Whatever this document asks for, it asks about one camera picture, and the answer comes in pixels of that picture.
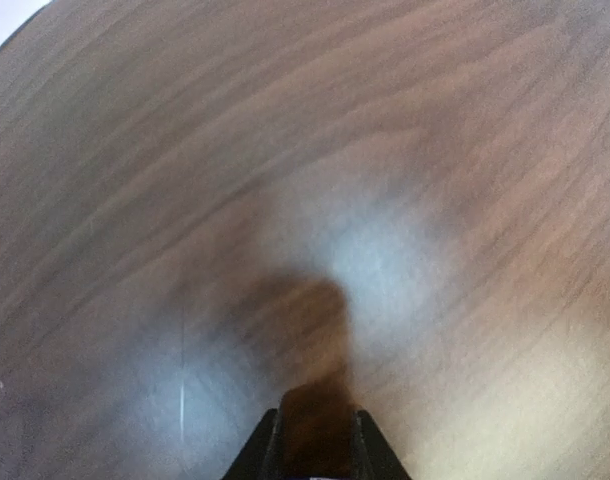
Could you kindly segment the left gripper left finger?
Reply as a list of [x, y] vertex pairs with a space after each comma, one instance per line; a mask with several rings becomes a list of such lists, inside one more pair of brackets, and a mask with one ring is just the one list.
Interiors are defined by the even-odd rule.
[[283, 473], [283, 417], [265, 412], [227, 470], [227, 480], [278, 480]]

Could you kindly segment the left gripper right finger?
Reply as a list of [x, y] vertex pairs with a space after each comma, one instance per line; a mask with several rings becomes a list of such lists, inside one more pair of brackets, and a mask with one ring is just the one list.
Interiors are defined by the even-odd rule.
[[366, 410], [352, 419], [351, 478], [358, 480], [410, 480], [401, 461]]

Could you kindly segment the purple AAA battery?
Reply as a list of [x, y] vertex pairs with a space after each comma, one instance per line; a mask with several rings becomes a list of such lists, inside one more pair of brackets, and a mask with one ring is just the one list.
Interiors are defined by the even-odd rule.
[[353, 404], [343, 384], [324, 378], [293, 388], [280, 413], [286, 478], [351, 476]]

